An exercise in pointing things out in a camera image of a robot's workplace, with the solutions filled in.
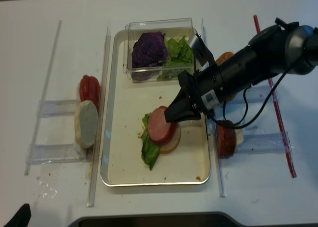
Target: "red rod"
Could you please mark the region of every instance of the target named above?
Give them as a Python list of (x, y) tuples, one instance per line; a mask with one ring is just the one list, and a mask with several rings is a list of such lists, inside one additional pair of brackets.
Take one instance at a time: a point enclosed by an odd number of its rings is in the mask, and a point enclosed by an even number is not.
[[(256, 32), (260, 33), (260, 28), (259, 28), (259, 23), (258, 23), (257, 16), (254, 15), (253, 18), (254, 18)], [(273, 80), (271, 78), (268, 79), (268, 83), (269, 83), (269, 86), (271, 88), (273, 88), (274, 82), (273, 82)], [(278, 99), (277, 99), (276, 92), (274, 92), (273, 93), (274, 107), (275, 107), (275, 111), (276, 111), (276, 116), (277, 116), (279, 129), (280, 129), (280, 132), (283, 134), (283, 142), (284, 142), (284, 146), (285, 146), (286, 159), (287, 159), (287, 163), (288, 163), (290, 174), (292, 175), (293, 178), (295, 178), (297, 176), (297, 174), (296, 174), (296, 171), (295, 171), (295, 168), (294, 168), (292, 156), (290, 154), (290, 142), (289, 142), (289, 139), (287, 138), (287, 135), (285, 133), (285, 128), (284, 128), (284, 124), (283, 124), (283, 120), (282, 120), (282, 116), (281, 116), (281, 113), (280, 113), (280, 109), (279, 109), (277, 100)]]

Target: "green lettuce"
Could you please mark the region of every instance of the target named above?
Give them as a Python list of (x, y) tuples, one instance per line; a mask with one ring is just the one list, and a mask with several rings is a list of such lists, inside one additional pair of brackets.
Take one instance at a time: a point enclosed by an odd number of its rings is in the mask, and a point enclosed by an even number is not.
[(144, 163), (149, 166), (149, 169), (151, 171), (159, 156), (160, 147), (154, 144), (154, 142), (151, 141), (148, 135), (148, 121), (150, 115), (151, 113), (145, 114), (145, 116), (142, 119), (143, 124), (145, 125), (145, 129), (143, 134), (141, 135), (141, 139), (143, 141), (143, 147), (141, 149), (141, 158), (144, 161)]
[[(192, 64), (193, 54), (185, 37), (182, 37), (179, 42), (170, 38), (168, 41), (165, 41), (164, 44), (168, 50), (168, 58), (164, 64), (165, 66), (188, 66)], [(190, 74), (194, 72), (193, 68), (162, 70), (157, 80), (174, 79), (184, 70), (187, 70)]]

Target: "black cable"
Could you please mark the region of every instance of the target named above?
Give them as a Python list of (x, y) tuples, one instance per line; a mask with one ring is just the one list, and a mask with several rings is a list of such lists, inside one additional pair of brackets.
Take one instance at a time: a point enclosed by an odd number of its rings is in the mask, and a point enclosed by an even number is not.
[[(243, 117), (242, 117), (242, 119), (241, 119), (240, 121), (238, 121), (237, 123), (232, 124), (233, 126), (240, 124), (240, 123), (245, 119), (245, 117), (246, 117), (246, 115), (247, 115), (248, 103), (247, 103), (247, 99), (246, 99), (246, 91), (247, 91), (249, 88), (251, 88), (251, 86), (249, 86), (248, 88), (245, 88), (245, 90), (244, 90), (244, 92), (243, 92), (243, 99), (244, 99), (244, 102), (245, 102), (245, 113), (244, 113), (244, 115), (243, 115)], [(225, 121), (227, 120), (227, 119), (225, 118), (225, 106), (226, 106), (226, 104), (227, 104), (227, 101), (224, 101), (224, 103), (223, 103), (223, 118), (224, 118)]]
[(287, 70), (284, 71), (284, 73), (279, 77), (278, 81), (276, 82), (276, 84), (273, 86), (273, 88), (271, 89), (271, 91), (269, 92), (268, 96), (266, 97), (266, 99), (263, 102), (262, 107), (260, 108), (260, 110), (258, 111), (258, 113), (254, 116), (254, 118), (252, 118), (250, 121), (248, 121), (246, 124), (241, 125), (241, 126), (234, 126), (234, 125), (226, 125), (223, 124), (222, 122), (219, 122), (218, 120), (216, 120), (215, 118), (213, 118), (213, 115), (211, 115), (209, 113), (208, 118), (212, 119), (216, 124), (226, 128), (226, 129), (243, 129), (245, 127), (247, 127), (248, 125), (250, 125), (251, 123), (253, 123), (258, 116), (260, 115), (260, 113), (263, 111), (267, 101), (269, 100), (270, 96), (273, 94), (273, 92), (275, 91), (276, 87), (278, 86), (278, 84), (282, 81), (282, 79), (284, 78), (284, 76), (292, 69), (293, 66), (290, 66)]

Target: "metal tray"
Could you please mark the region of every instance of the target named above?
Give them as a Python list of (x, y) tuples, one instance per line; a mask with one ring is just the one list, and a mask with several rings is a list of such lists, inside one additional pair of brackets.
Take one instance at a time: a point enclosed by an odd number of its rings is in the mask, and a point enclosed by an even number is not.
[(181, 141), (161, 154), (152, 169), (141, 159), (142, 118), (160, 105), (168, 106), (179, 92), (178, 81), (133, 83), (122, 72), (125, 32), (114, 38), (100, 174), (105, 185), (193, 185), (205, 183), (211, 172), (204, 116), (182, 122)]

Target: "purple cabbage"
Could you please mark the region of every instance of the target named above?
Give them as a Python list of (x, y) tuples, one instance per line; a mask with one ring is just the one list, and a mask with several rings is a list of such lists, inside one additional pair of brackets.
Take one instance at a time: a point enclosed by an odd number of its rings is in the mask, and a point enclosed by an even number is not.
[(143, 33), (133, 48), (132, 68), (161, 66), (167, 56), (161, 32)]

